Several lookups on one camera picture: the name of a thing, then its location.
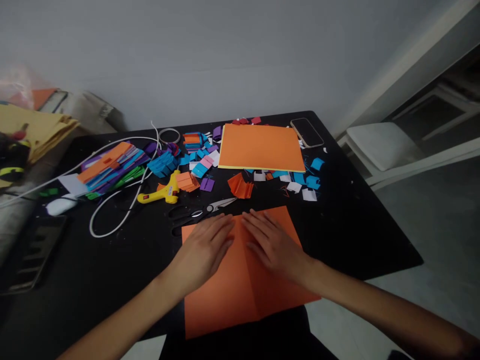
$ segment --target white mouse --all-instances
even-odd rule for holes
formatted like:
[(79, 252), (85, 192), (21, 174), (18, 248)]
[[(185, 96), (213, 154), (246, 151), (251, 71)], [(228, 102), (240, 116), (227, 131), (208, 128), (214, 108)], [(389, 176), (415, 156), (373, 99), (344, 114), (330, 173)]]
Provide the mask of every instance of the white mouse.
[(50, 216), (58, 216), (77, 205), (77, 198), (73, 194), (63, 195), (61, 198), (49, 202), (45, 208)]

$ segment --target smartphone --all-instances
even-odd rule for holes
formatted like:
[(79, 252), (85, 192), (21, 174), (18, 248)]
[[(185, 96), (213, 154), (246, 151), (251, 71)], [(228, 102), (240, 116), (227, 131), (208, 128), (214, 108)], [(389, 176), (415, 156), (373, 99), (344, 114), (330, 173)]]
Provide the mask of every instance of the smartphone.
[(298, 137), (303, 141), (303, 145), (305, 145), (306, 148), (316, 148), (325, 143), (307, 118), (302, 117), (294, 119), (290, 121), (290, 125), (295, 130)]

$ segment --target chair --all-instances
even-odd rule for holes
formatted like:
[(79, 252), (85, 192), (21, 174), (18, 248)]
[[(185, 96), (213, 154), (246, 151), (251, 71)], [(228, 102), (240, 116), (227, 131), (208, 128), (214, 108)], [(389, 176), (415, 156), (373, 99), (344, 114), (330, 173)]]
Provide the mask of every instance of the chair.
[(431, 156), (420, 148), (393, 122), (354, 126), (339, 141), (351, 149), (368, 170), (365, 181), (376, 191), (386, 185), (461, 160), (480, 155), (480, 137)]

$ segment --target floor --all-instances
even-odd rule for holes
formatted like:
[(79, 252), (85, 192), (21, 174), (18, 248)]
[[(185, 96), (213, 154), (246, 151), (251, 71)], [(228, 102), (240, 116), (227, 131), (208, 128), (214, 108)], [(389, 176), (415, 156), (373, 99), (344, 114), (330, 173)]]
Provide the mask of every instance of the floor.
[[(425, 264), (369, 281), (480, 338), (480, 157), (433, 169), (376, 192)], [(340, 360), (386, 360), (399, 348), (328, 301), (306, 305), (311, 332)], [(157, 360), (165, 336), (141, 341), (123, 360)]]

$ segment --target glue gun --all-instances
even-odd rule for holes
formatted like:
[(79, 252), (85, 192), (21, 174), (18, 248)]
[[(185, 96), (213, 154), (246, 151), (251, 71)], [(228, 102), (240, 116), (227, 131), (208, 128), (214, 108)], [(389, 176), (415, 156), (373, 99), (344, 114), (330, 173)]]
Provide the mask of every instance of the glue gun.
[(179, 185), (177, 184), (177, 175), (180, 174), (180, 170), (175, 170), (173, 174), (170, 175), (170, 181), (167, 185), (159, 184), (156, 188), (157, 191), (152, 192), (151, 194), (138, 194), (136, 200), (142, 204), (148, 204), (155, 200), (160, 200), (165, 198), (165, 202), (168, 204), (176, 204), (179, 197), (177, 196), (180, 191)]

